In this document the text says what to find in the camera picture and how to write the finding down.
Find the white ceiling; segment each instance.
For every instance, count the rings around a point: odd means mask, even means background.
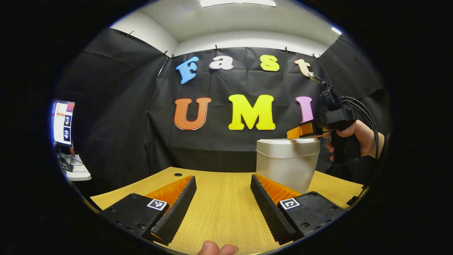
[[[277,7],[228,4],[203,8],[198,0],[160,0],[139,11],[166,29],[178,42],[220,32],[259,30],[293,34],[331,45],[336,35],[329,22],[293,0]]]

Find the ceiling light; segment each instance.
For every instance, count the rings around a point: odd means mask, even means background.
[[[332,31],[335,32],[335,33],[337,33],[337,34],[341,34],[341,31],[338,30],[338,29],[336,29],[336,28],[334,28],[334,27],[332,27]]]
[[[203,7],[225,4],[255,4],[276,7],[274,0],[198,0]]]

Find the white wall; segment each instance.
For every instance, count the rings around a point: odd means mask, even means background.
[[[329,46],[298,37],[291,34],[281,34],[266,31],[234,31],[217,34],[209,34],[180,42],[175,51],[175,56],[207,49],[229,47],[259,47],[284,49],[307,55],[315,56],[324,53]]]
[[[167,30],[139,11],[125,16],[110,27],[125,33],[134,31],[131,34],[134,37],[139,38],[162,52],[168,50],[167,56],[174,54],[178,45],[178,41]]]

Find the hand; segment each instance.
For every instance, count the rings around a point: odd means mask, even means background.
[[[213,241],[204,241],[203,247],[198,255],[233,255],[239,248],[234,245],[224,245],[221,249]]]
[[[360,120],[356,120],[351,126],[347,127],[345,130],[338,130],[337,134],[341,137],[350,137],[351,135],[356,135],[357,140],[360,144],[360,156],[376,156],[376,141],[374,137],[374,132],[367,125],[365,125]],[[384,135],[378,132],[379,137],[379,152],[377,158],[381,156],[382,148],[384,147]],[[331,137],[331,133],[327,132],[323,134],[323,138]],[[334,147],[332,146],[332,141],[329,141],[326,145],[330,153],[334,152]]]

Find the wooden table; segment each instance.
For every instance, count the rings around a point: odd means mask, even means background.
[[[203,172],[169,167],[157,174],[123,188],[92,196],[105,209],[130,193],[146,195],[189,175],[197,181],[197,191],[187,214],[169,248],[186,254],[197,254],[203,241],[212,240],[219,247],[233,244],[239,255],[274,250],[281,245],[272,234],[250,190],[252,172]],[[315,172],[308,191],[316,191],[341,206],[358,196],[361,184]]]

